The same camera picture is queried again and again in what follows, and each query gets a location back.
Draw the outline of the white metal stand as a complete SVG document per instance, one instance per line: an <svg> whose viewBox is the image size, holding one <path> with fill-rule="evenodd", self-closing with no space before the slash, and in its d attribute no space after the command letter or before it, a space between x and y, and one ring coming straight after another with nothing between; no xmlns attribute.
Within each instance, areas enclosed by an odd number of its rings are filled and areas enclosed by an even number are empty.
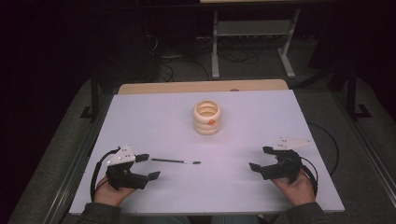
<svg viewBox="0 0 396 224"><path fill-rule="evenodd" d="M214 12L211 71L214 79L219 79L219 55L218 38L230 36L269 36L282 35L286 40L277 53L288 78L295 78L295 73L288 58L290 42L301 10L296 8L293 16L288 20L264 20L264 21L220 21L218 12Z"/></svg>

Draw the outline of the cream ringed pen holder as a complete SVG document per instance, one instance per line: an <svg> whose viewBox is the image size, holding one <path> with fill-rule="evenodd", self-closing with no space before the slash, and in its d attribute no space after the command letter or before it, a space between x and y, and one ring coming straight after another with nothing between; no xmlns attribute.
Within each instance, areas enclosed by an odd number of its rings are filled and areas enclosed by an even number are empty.
<svg viewBox="0 0 396 224"><path fill-rule="evenodd" d="M222 109L217 102L204 100L197 103L193 110L193 127L202 135L211 135L221 129Z"/></svg>

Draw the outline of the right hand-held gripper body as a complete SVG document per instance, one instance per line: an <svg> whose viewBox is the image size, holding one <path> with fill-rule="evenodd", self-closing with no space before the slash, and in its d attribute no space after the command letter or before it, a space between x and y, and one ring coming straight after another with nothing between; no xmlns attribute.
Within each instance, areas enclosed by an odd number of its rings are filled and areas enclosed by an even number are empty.
<svg viewBox="0 0 396 224"><path fill-rule="evenodd" d="M303 165L302 157L295 151L297 147L305 147L310 144L310 140L281 137L272 147L274 150L277 150L277 153L269 154L275 156L277 163L262 167L263 179L287 178L293 183L301 170L311 175L309 169Z"/></svg>

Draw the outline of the person's left hand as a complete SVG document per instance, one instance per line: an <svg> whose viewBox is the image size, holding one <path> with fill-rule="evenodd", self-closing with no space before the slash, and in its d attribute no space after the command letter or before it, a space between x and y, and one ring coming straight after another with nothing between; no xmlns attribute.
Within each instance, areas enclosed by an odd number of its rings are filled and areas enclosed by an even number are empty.
<svg viewBox="0 0 396 224"><path fill-rule="evenodd" d="M135 192L135 189L119 188L114 189L104 176L96 186L93 201L112 206L120 206L121 203Z"/></svg>

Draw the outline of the person's right hand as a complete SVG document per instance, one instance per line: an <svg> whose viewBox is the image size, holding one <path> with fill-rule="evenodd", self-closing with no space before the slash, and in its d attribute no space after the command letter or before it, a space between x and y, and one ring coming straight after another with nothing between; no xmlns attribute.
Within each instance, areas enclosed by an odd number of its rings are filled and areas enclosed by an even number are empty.
<svg viewBox="0 0 396 224"><path fill-rule="evenodd" d="M284 179L272 179L272 182L289 199L293 206L314 203L316 201L310 178L303 170L299 172L293 183L287 183Z"/></svg>

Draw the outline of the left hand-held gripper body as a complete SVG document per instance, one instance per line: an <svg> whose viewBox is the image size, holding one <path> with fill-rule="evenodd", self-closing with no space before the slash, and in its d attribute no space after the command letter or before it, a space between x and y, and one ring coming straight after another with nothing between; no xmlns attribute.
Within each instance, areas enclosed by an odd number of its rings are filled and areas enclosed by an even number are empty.
<svg viewBox="0 0 396 224"><path fill-rule="evenodd" d="M144 189L149 182L147 175L138 175L131 172L136 163L135 154L130 145L121 147L114 156L106 162L106 176L108 183L114 189Z"/></svg>

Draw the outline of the black metal stand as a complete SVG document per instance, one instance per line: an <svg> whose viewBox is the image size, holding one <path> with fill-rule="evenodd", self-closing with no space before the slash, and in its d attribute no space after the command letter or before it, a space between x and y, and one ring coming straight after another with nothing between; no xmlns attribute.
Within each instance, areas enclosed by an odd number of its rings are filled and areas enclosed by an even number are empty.
<svg viewBox="0 0 396 224"><path fill-rule="evenodd" d="M91 74L91 105L85 106L80 116L83 119L95 120L99 113L99 84L97 74Z"/></svg>
<svg viewBox="0 0 396 224"><path fill-rule="evenodd" d="M356 104L357 72L353 66L349 69L346 91L346 112L353 120L370 118L372 115L365 105Z"/></svg>

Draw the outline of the white work board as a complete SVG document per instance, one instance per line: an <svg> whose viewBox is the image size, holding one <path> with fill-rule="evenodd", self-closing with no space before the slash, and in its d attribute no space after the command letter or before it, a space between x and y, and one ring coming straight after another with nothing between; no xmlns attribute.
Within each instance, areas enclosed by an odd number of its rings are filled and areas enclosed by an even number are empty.
<svg viewBox="0 0 396 224"><path fill-rule="evenodd" d="M194 106L204 100L222 109L221 129L211 135L194 130ZM298 148L318 173L317 201L327 212L344 206L318 152L292 91L219 91L117 95L70 211L79 214L90 201L95 164L111 149L130 145L149 161L133 165L136 174L160 171L158 179L128 197L124 213L135 216L263 214L284 211L290 203L269 180L253 172L249 163L276 163L263 152L281 137L310 140ZM200 161L184 164L151 159Z"/></svg>

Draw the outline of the thin black pen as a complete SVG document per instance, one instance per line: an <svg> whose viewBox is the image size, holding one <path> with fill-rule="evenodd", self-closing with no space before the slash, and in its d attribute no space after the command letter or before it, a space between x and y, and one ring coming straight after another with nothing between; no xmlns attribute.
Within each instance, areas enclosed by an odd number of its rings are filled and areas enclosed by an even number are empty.
<svg viewBox="0 0 396 224"><path fill-rule="evenodd" d="M200 161L181 161L181 160L168 160L168 159L151 159L152 161L161 161L161 162L173 162L173 163L184 163L184 164L201 164Z"/></svg>

